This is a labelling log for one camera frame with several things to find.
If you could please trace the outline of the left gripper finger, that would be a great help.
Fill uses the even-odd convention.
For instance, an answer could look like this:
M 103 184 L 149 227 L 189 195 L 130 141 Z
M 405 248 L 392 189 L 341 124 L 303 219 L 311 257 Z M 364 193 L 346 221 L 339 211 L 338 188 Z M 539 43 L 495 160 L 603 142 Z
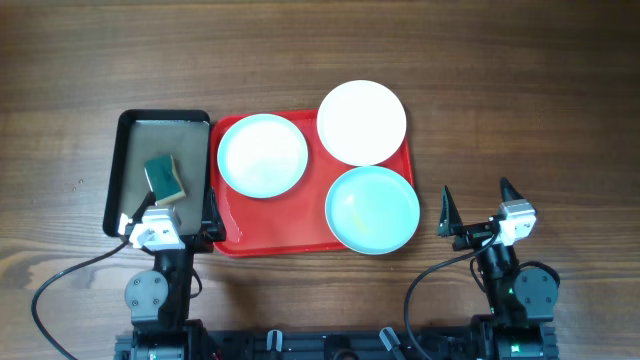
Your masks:
M 140 206 L 136 209 L 136 211 L 131 216 L 132 220 L 141 220 L 145 211 L 150 207 L 155 205 L 155 194 L 153 191 L 149 191 L 141 202 Z
M 217 207 L 215 191 L 213 188 L 210 188 L 207 191 L 204 199 L 201 230 L 207 235 L 223 234 L 223 221 Z

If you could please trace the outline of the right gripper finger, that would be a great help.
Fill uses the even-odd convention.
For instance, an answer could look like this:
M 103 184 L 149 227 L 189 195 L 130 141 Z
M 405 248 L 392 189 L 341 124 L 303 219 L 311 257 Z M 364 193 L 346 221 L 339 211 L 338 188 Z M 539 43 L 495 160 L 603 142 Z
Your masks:
M 500 192 L 503 202 L 523 199 L 523 196 L 513 187 L 506 177 L 500 179 Z
M 442 209 L 437 229 L 440 237 L 455 236 L 462 232 L 463 222 L 447 186 L 442 189 Z

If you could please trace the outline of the green yellow sponge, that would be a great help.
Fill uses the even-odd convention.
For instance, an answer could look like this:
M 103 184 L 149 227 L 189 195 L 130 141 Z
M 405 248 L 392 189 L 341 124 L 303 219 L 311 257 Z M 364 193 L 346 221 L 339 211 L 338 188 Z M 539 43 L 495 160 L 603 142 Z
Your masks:
M 145 162 L 145 175 L 157 206 L 165 206 L 186 196 L 172 155 L 166 154 Z

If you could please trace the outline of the light blue plate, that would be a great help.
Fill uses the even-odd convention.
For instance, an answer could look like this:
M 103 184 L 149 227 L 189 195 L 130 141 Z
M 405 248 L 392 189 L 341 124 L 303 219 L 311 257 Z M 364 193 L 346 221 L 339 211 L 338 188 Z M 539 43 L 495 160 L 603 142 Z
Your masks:
M 225 132 L 216 160 L 222 178 L 233 190 L 264 199 L 297 184 L 306 170 L 309 150 L 293 122 L 279 115 L 255 114 Z
M 335 238 L 365 255 L 394 252 L 415 234 L 421 207 L 413 186 L 380 166 L 357 167 L 328 190 L 325 218 Z

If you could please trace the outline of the white plate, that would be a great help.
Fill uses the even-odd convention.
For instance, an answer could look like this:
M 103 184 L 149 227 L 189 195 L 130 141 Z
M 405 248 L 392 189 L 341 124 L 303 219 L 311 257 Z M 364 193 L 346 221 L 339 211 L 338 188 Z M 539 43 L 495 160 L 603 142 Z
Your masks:
M 399 149 L 407 132 L 407 115 L 389 88 L 353 80 L 325 96 L 316 126 L 330 155 L 348 165 L 369 166 L 386 161 Z

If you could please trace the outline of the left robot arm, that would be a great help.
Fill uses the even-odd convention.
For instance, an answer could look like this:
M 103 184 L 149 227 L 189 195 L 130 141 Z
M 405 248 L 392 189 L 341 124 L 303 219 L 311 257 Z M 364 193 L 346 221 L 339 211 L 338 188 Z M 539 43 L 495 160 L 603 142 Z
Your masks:
M 131 311 L 132 334 L 116 339 L 115 360 L 213 360 L 222 350 L 199 319 L 189 318 L 198 280 L 194 256 L 210 253 L 226 230 L 215 193 L 204 197 L 201 227 L 195 235 L 177 233 L 179 218 L 172 207 L 157 207 L 148 192 L 132 216 L 122 214 L 118 233 L 134 247 L 152 254 L 154 266 L 134 275 L 125 288 Z

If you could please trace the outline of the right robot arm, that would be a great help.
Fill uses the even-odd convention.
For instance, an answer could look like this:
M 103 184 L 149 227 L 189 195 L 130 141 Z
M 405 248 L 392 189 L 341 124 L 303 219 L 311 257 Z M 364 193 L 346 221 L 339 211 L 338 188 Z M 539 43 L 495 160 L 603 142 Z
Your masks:
M 469 250 L 478 267 L 489 315 L 472 318 L 475 359 L 552 359 L 557 348 L 545 332 L 554 319 L 560 276 L 539 261 L 520 262 L 515 244 L 527 238 L 537 210 L 505 178 L 502 203 L 487 221 L 465 225 L 448 188 L 442 190 L 437 235 L 451 237 L 455 251 Z

